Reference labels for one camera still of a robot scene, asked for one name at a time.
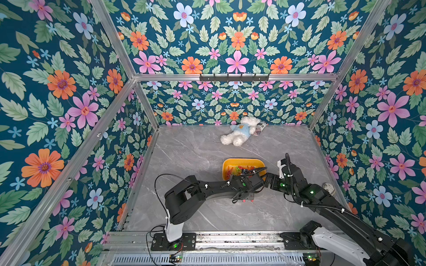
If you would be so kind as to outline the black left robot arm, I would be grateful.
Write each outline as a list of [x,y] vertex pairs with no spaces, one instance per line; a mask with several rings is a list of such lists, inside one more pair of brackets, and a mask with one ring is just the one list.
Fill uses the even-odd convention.
[[253,200],[265,186],[261,175],[265,170],[266,167],[245,170],[226,181],[214,182],[198,180],[194,175],[179,177],[181,181],[164,195],[164,200],[160,200],[166,214],[166,240],[169,243],[180,241],[183,238],[184,223],[192,218],[207,200],[229,198],[233,204]]

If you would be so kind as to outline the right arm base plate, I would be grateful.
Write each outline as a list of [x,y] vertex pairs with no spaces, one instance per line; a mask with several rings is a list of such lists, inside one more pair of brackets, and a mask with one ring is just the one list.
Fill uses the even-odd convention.
[[279,234],[288,250],[316,250],[311,237],[299,232],[282,232]]

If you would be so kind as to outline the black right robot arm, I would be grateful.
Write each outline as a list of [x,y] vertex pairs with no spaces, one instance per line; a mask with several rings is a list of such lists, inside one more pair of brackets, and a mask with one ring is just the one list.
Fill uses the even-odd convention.
[[363,222],[341,205],[328,191],[304,178],[290,156],[278,161],[279,173],[263,176],[266,186],[292,197],[295,204],[308,208],[337,226],[346,237],[336,236],[314,222],[305,226],[314,244],[355,266],[413,266],[413,248],[403,239],[385,235]]

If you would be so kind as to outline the yellow plastic storage box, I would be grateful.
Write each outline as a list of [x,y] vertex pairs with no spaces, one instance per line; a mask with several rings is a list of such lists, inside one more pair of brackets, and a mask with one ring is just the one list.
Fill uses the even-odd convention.
[[266,174],[265,164],[255,158],[229,158],[223,163],[223,180],[227,181],[234,176],[260,176]]

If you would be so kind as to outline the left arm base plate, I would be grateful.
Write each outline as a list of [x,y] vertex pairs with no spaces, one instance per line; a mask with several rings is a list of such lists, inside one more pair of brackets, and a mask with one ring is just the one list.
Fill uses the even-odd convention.
[[192,251],[195,250],[196,233],[183,233],[178,240],[169,242],[165,233],[156,233],[150,247],[151,251]]

